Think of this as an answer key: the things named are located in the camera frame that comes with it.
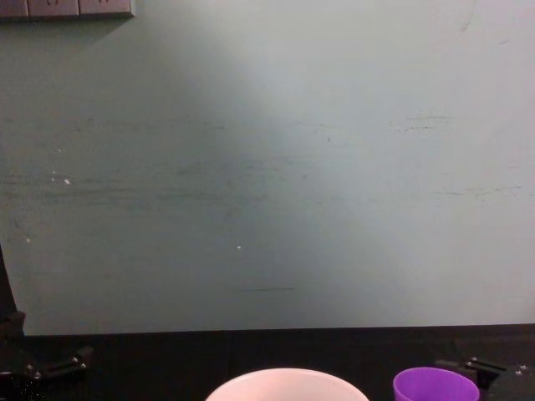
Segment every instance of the white bowl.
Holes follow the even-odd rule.
[[[226,382],[206,401],[369,401],[348,382],[307,369],[267,369]]]

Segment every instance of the wall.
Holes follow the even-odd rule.
[[[28,333],[533,322],[532,2],[138,10],[0,26]]]

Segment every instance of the power outlet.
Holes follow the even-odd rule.
[[[133,16],[134,0],[79,0],[82,16]]]
[[[26,0],[0,0],[0,19],[28,18]]]
[[[78,17],[78,0],[28,0],[30,18]]]

